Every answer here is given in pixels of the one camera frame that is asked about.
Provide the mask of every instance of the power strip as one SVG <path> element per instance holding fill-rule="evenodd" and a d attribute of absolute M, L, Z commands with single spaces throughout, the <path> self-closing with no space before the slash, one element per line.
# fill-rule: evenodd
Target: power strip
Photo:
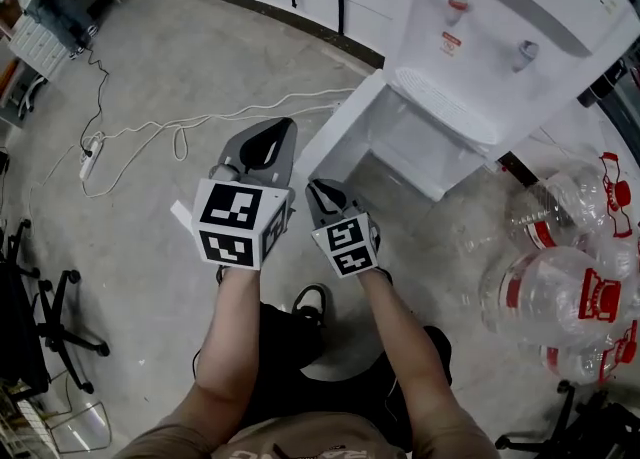
<path fill-rule="evenodd" d="M 86 157 L 82 161 L 82 167 L 80 168 L 80 180 L 83 182 L 89 178 L 93 165 L 96 163 L 96 160 L 98 160 L 98 155 L 102 150 L 102 141 L 94 139 L 89 150 L 91 151 L 91 157 Z"/>

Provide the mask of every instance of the person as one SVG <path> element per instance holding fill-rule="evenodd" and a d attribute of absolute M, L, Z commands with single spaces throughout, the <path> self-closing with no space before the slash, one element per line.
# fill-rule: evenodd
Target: person
<path fill-rule="evenodd" d="M 305 288 L 286 313 L 260 302 L 259 272 L 226 269 L 193 386 L 116 459 L 497 458 L 451 391 L 445 335 L 418 323 L 386 271 L 358 277 L 385 353 L 323 382 L 300 369 L 322 353 L 326 288 Z"/>
<path fill-rule="evenodd" d="M 2 0 L 10 4 L 12 0 Z M 88 46 L 98 27 L 77 0 L 18 0 L 23 13 L 48 29 L 75 59 Z"/>

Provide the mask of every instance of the white box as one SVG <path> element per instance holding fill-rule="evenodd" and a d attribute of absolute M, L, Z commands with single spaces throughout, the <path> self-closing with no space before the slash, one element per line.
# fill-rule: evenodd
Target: white box
<path fill-rule="evenodd" d="M 205 262 L 258 270 L 287 229 L 289 191 L 203 179 L 191 228 Z"/>
<path fill-rule="evenodd" d="M 312 236 L 339 278 L 378 266 L 376 252 L 371 244 L 369 216 L 366 213 L 318 228 Z"/>

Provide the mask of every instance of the office chair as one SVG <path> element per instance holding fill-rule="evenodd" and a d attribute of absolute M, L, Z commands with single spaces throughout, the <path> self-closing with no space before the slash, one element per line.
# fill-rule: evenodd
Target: office chair
<path fill-rule="evenodd" d="M 88 342 L 84 338 L 80 338 L 73 333 L 70 333 L 60 322 L 62 315 L 62 302 L 64 300 L 64 293 L 67 287 L 67 281 L 69 283 L 76 284 L 80 281 L 80 273 L 78 271 L 62 271 L 60 280 L 58 281 L 58 288 L 53 297 L 53 306 L 49 304 L 47 298 L 47 292 L 53 290 L 53 285 L 49 280 L 38 280 L 38 290 L 40 293 L 40 304 L 42 305 L 42 312 L 44 313 L 45 322 L 37 324 L 38 335 L 44 338 L 44 344 L 52 352 L 57 352 L 64 366 L 69 371 L 69 375 L 76 386 L 86 393 L 93 393 L 93 385 L 90 382 L 82 382 L 78 377 L 78 374 L 71 362 L 69 353 L 64 342 L 72 343 L 83 349 L 87 349 L 92 352 L 98 353 L 98 356 L 106 357 L 110 354 L 109 346 L 106 342 L 100 342 L 93 344 Z"/>
<path fill-rule="evenodd" d="M 616 449 L 625 452 L 624 456 L 616 457 L 638 457 L 640 419 L 620 404 L 608 404 L 606 391 L 597 391 L 586 404 L 578 404 L 578 418 L 571 425 L 568 423 L 575 388 L 568 381 L 561 381 L 558 393 L 566 393 L 567 398 L 550 439 L 542 443 L 514 443 L 503 435 L 496 441 L 496 448 L 534 452 L 538 454 L 536 459 L 605 459 L 612 457 Z"/>
<path fill-rule="evenodd" d="M 96 352 L 99 356 L 108 356 L 109 346 L 106 342 L 93 344 L 70 333 L 60 321 L 67 281 L 78 283 L 78 271 L 62 272 L 51 305 L 47 296 L 47 292 L 53 289 L 51 282 L 38 279 L 38 269 L 29 271 L 18 266 L 17 257 L 22 232 L 29 228 L 31 222 L 23 220 L 16 234 L 10 236 L 7 241 L 6 258 L 0 250 L 0 350 L 3 357 L 8 359 L 0 362 L 0 377 L 12 385 L 22 380 L 29 386 L 30 389 L 12 395 L 14 401 L 46 392 L 49 389 L 50 377 L 42 355 L 39 339 L 42 337 L 45 338 L 45 346 L 60 356 L 76 386 L 87 393 L 93 393 L 93 385 L 90 382 L 80 381 L 64 342 Z M 2 238 L 3 232 L 0 230 L 0 241 Z M 32 303 L 29 303 L 21 275 L 38 279 L 38 293 Z M 36 297 L 40 298 L 45 319 L 45 322 L 39 324 L 36 324 L 33 318 Z"/>

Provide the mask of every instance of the gray floor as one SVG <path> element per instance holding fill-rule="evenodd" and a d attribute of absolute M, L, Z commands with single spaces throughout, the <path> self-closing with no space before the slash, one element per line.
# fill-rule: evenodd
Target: gray floor
<path fill-rule="evenodd" d="M 320 40 L 215 0 L 123 0 L 106 17 L 95 48 L 111 72 L 104 118 L 94 128 L 105 133 L 151 119 L 165 122 L 274 103 L 294 91 L 355 87 L 370 71 Z M 10 230 L 27 215 L 31 184 L 42 181 L 77 143 L 96 110 L 100 76 L 86 57 L 68 63 L 40 94 L 24 132 L 10 143 L 2 215 Z M 278 114 L 336 100 L 296 101 Z M 298 152 L 327 117 L 318 112 L 297 120 Z M 226 140 L 247 125 L 211 121 L 189 132 L 184 162 L 174 160 L 171 132 L 164 133 L 102 198 L 84 197 L 77 148 L 44 188 L 33 190 L 35 235 L 27 241 L 26 260 L 52 280 L 62 268 L 82 273 L 79 288 L 70 290 L 66 318 L 111 346 L 109 358 L 78 353 L 95 397 L 70 390 L 75 407 L 104 403 L 114 435 L 109 455 L 171 411 L 192 381 L 191 359 L 213 311 L 215 269 L 200 261 L 170 207 L 176 200 L 190 206 L 198 180 L 216 163 Z M 87 191 L 108 188 L 151 133 L 108 142 Z M 501 201 L 514 187 L 510 175 L 481 170 L 435 206 L 373 158 L 365 158 L 351 182 L 382 226 L 381 261 L 398 290 L 422 321 L 440 326 L 453 344 L 453 387 L 460 403 L 494 439 L 507 431 L 544 433 L 556 414 L 557 380 L 522 362 L 513 347 L 484 330 L 466 304 L 482 260 L 463 254 L 465 246 L 491 235 Z M 311 241 L 306 203 L 298 194 L 299 212 L 263 274 L 263 300 L 288 307 L 303 284 L 329 285 L 334 308 L 329 348 L 307 374 L 349 377 L 373 361 L 380 343 L 359 287 L 354 280 L 338 282 Z M 47 359 L 52 375 L 61 370 L 55 358 Z M 62 377 L 54 383 L 50 403 L 61 404 L 54 399 L 64 401 L 64 391 Z M 104 429 L 96 431 L 99 420 L 74 424 L 84 426 L 90 446 L 106 436 Z"/>

